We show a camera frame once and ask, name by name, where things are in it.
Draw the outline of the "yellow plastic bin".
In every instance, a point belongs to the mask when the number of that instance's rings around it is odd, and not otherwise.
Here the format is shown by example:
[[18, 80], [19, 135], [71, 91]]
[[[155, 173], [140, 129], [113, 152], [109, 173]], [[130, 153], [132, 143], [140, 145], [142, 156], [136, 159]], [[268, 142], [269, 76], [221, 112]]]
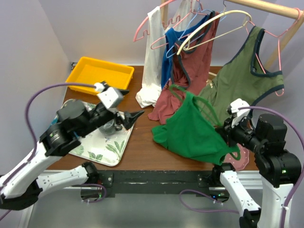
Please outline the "yellow plastic bin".
[[81, 57], [68, 76], [67, 83], [94, 85], [105, 81], [112, 87], [126, 90], [133, 77], [132, 66], [121, 65], [90, 57]]

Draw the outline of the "rust red tank top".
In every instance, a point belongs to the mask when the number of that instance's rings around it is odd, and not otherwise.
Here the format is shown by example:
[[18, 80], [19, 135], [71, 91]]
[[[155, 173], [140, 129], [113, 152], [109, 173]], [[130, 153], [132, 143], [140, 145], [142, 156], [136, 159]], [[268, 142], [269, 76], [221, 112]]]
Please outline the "rust red tank top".
[[[219, 19], [203, 28], [194, 36], [197, 40], [191, 43], [191, 46], [215, 37], [218, 24]], [[176, 51], [181, 44], [180, 41], [174, 44]], [[179, 56], [176, 54], [173, 56], [171, 77], [162, 89], [153, 111], [148, 115], [150, 120], [165, 124], [166, 120], [181, 106], [181, 101], [170, 92], [170, 85], [177, 84], [195, 95], [198, 95], [206, 86], [212, 48], [213, 41], [189, 51], [182, 51]]]

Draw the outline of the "pink dotted plate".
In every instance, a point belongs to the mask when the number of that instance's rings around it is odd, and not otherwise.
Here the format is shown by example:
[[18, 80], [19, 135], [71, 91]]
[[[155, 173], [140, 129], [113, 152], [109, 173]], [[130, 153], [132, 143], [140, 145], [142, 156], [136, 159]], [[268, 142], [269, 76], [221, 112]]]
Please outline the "pink dotted plate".
[[225, 163], [231, 163], [235, 170], [241, 171], [243, 170], [248, 164], [249, 164], [249, 155], [250, 151], [243, 147], [240, 144], [237, 144], [239, 148], [239, 154], [237, 152], [232, 153], [235, 157], [239, 157], [239, 160], [236, 160], [231, 156], [230, 154], [227, 154], [225, 157], [224, 162]]

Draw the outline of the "grey ceramic mug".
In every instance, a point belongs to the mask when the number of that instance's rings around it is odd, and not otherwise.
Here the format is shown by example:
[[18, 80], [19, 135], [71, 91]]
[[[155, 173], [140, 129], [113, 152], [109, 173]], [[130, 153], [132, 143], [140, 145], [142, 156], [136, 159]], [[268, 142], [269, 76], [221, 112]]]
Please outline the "grey ceramic mug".
[[114, 120], [111, 120], [99, 127], [99, 131], [104, 135], [113, 135], [116, 134], [116, 132], [121, 131], [122, 128], [122, 125], [118, 125]]

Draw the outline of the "bright green tank top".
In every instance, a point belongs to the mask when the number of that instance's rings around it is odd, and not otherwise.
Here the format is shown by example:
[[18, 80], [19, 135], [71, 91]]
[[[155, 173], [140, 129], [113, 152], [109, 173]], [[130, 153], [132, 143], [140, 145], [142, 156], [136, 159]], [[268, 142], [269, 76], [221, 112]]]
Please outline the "bright green tank top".
[[238, 146], [229, 147], [215, 128], [200, 113], [195, 95], [187, 92], [181, 107], [166, 120], [166, 124], [152, 128], [153, 140], [182, 157], [221, 165], [227, 154], [239, 154]]

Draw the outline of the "green plastic hanger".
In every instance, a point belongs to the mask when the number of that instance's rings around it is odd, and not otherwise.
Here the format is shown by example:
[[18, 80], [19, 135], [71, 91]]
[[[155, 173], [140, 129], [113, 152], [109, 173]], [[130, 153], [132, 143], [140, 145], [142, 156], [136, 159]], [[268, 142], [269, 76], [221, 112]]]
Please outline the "green plastic hanger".
[[[186, 93], [189, 92], [178, 85], [171, 85], [169, 90], [179, 101], [181, 101], [181, 104], [186, 97]], [[206, 99], [195, 95], [195, 104], [202, 116], [209, 121], [214, 128], [223, 125], [220, 123], [213, 106]]]

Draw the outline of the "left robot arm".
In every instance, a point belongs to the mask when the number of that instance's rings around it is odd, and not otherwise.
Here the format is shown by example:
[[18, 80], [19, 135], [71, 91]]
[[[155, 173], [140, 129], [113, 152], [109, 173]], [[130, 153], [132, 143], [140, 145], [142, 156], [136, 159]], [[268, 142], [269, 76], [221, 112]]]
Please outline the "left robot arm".
[[96, 186], [99, 173], [92, 162], [51, 176], [41, 176], [51, 164], [68, 155], [81, 145], [84, 138], [107, 122], [113, 120], [126, 130], [133, 127], [144, 113], [121, 113], [117, 105], [128, 91], [109, 88], [100, 95], [102, 100], [88, 110], [81, 100], [69, 102], [57, 111], [57, 122], [40, 136], [39, 141], [15, 168], [0, 178], [0, 208], [23, 210], [43, 196], [70, 186]]

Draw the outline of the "wooden clothes rail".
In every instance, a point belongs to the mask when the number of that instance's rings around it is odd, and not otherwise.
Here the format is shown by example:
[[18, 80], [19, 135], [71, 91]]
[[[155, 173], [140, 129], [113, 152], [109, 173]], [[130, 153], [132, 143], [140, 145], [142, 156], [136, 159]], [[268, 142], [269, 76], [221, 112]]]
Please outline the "wooden clothes rail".
[[296, 19], [296, 16], [298, 16], [298, 11], [294, 10], [294, 8], [263, 0], [229, 0], [229, 2], [294, 20]]

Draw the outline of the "olive green tank top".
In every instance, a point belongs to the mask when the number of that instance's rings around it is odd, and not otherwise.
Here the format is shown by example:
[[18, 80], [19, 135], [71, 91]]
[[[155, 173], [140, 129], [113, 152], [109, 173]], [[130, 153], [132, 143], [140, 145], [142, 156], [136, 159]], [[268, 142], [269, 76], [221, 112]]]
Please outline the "olive green tank top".
[[237, 54], [199, 93], [213, 106], [220, 124], [229, 118], [227, 108], [236, 99], [255, 106], [284, 88], [282, 71], [270, 72], [258, 61], [264, 33], [263, 28], [254, 26]]

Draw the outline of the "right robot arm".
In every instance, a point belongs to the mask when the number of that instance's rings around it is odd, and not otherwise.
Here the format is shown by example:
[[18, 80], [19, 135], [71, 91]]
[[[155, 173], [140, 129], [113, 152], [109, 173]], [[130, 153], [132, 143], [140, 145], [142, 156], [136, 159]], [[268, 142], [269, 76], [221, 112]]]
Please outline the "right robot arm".
[[231, 163], [215, 165], [214, 185], [224, 186], [234, 201], [242, 228], [287, 228], [295, 184], [302, 166], [296, 155], [285, 147], [287, 126], [273, 114], [262, 114], [254, 130], [228, 118], [216, 132], [229, 146], [240, 144], [252, 151], [263, 186], [262, 204], [258, 205], [238, 179]]

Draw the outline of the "floral serving tray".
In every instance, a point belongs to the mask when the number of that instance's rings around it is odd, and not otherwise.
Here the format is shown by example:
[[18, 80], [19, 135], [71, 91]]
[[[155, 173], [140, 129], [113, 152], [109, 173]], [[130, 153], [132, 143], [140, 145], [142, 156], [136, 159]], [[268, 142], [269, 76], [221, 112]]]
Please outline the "floral serving tray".
[[97, 129], [86, 137], [81, 137], [81, 145], [69, 153], [105, 166], [116, 166], [124, 154], [132, 130], [133, 128], [126, 130], [123, 126], [116, 134], [104, 135]]

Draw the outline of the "cream wooden hanger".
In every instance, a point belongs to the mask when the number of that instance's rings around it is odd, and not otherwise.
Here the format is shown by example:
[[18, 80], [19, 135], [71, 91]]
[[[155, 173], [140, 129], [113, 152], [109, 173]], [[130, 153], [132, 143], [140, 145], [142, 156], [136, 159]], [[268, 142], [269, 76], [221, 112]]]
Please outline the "cream wooden hanger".
[[[221, 38], [225, 35], [228, 35], [232, 32], [235, 32], [243, 27], [245, 27], [249, 22], [252, 22], [252, 16], [246, 12], [246, 11], [243, 11], [243, 10], [238, 10], [238, 9], [234, 9], [234, 10], [225, 10], [226, 7], [224, 7], [224, 11], [222, 11], [220, 14], [216, 15], [215, 17], [207, 20], [206, 22], [204, 22], [202, 25], [200, 25], [195, 31], [193, 31], [192, 33], [190, 33], [190, 35], [183, 41], [183, 43], [180, 45], [176, 55], [180, 55], [182, 51], [189, 51], [189, 50], [192, 50], [192, 49], [195, 49], [201, 45], [204, 45], [206, 43], [209, 43], [211, 41], [214, 41], [215, 39], [217, 38]], [[209, 24], [212, 24], [214, 21], [218, 20], [218, 19], [221, 19], [222, 17], [226, 17], [230, 14], [243, 14], [245, 15], [244, 17], [244, 21], [242, 23], [241, 26], [237, 27], [237, 28], [234, 28], [226, 33], [223, 33], [223, 34], [220, 34], [218, 36], [215, 36], [213, 38], [210, 38], [206, 41], [202, 41], [202, 42], [199, 42], [198, 44], [196, 45], [193, 45], [191, 46], [191, 43], [193, 43], [194, 41], [196, 41], [197, 39], [194, 39], [194, 40], [191, 40], [192, 38], [194, 38], [195, 35], [197, 35], [200, 31], [202, 31], [203, 28], [205, 28], [207, 25]]]

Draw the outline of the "pink hanger right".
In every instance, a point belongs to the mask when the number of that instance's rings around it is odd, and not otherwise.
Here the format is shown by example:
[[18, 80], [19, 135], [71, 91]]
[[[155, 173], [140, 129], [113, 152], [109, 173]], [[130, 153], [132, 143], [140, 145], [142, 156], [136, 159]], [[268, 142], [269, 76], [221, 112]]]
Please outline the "pink hanger right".
[[273, 33], [265, 30], [265, 33], [268, 33], [269, 35], [271, 35], [277, 39], [277, 48], [271, 54], [271, 56], [266, 61], [266, 63], [264, 63], [264, 65], [261, 65], [261, 61], [260, 61], [259, 57], [256, 57], [263, 72], [265, 72], [265, 69], [263, 67], [270, 68], [274, 64], [275, 60], [277, 60], [277, 59], [278, 59], [279, 70], [280, 71], [282, 70], [281, 51], [286, 47], [286, 45], [288, 44], [290, 39], [295, 35], [295, 33], [298, 31], [298, 29], [301, 27], [301, 25], [304, 22], [304, 12], [301, 11], [299, 8], [294, 8], [294, 10], [298, 11], [298, 16], [296, 16], [296, 19], [293, 22], [293, 24], [289, 28], [287, 28], [282, 34], [274, 35]]

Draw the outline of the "blue tank top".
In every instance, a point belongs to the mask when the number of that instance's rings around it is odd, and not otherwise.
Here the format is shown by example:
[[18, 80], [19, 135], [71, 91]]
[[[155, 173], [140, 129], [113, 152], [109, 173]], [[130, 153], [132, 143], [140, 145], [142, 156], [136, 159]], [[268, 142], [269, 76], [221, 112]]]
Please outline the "blue tank top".
[[[215, 12], [212, 13], [212, 15], [209, 17], [212, 18], [215, 15]], [[169, 59], [165, 59], [164, 54], [163, 54], [163, 59], [162, 59], [162, 68], [161, 68], [161, 88], [163, 89], [166, 85], [166, 83], [168, 82], [168, 80], [171, 77], [171, 70], [172, 70], [172, 60], [173, 57], [169, 58]]]

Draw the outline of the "white tank top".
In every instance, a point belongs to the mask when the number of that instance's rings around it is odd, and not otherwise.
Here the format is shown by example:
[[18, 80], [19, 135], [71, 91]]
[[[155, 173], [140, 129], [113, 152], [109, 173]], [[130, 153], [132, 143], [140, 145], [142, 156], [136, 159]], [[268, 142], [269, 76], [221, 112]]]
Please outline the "white tank top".
[[185, 18], [191, 18], [194, 9], [195, 1], [183, 0], [177, 9], [173, 20], [174, 24], [169, 24], [167, 28], [163, 27], [161, 8], [157, 6], [147, 14], [148, 34], [146, 42], [145, 60], [142, 76], [142, 87], [137, 92], [135, 99], [141, 108], [146, 108], [150, 105], [155, 106], [157, 99], [161, 93], [161, 78], [162, 78], [162, 58], [165, 51], [165, 46], [154, 50], [148, 50], [148, 46], [165, 34], [165, 31], [174, 27], [175, 30], [181, 30], [185, 26]]

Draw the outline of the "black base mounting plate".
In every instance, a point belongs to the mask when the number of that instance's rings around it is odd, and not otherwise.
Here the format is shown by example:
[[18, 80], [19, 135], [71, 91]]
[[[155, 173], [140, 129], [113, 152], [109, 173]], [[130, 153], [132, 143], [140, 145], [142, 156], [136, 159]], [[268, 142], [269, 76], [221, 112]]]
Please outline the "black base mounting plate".
[[106, 197], [116, 194], [179, 194], [191, 189], [214, 195], [225, 192], [211, 171], [99, 171], [99, 184]]

